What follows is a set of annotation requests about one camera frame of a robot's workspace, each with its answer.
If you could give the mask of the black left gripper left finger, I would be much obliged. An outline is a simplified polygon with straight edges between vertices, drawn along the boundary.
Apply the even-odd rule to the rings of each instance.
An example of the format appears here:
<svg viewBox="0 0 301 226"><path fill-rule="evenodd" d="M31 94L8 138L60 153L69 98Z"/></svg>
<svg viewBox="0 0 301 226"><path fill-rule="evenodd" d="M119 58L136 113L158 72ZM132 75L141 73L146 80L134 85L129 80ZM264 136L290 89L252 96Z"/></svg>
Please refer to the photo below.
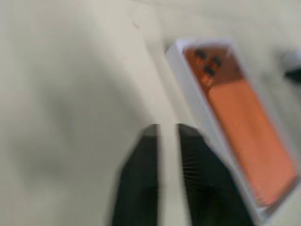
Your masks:
<svg viewBox="0 0 301 226"><path fill-rule="evenodd" d="M119 169L110 225L164 225L163 148L160 124L150 124L139 132L136 144Z"/></svg>

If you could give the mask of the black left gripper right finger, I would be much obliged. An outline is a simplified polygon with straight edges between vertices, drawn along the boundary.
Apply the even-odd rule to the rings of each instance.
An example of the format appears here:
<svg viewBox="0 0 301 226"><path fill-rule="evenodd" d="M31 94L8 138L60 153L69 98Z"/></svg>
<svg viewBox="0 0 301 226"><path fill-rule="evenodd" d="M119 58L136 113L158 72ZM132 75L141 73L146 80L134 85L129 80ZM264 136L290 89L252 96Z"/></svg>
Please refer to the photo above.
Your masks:
<svg viewBox="0 0 301 226"><path fill-rule="evenodd" d="M228 168L193 127L178 124L182 171L193 226L252 226Z"/></svg>

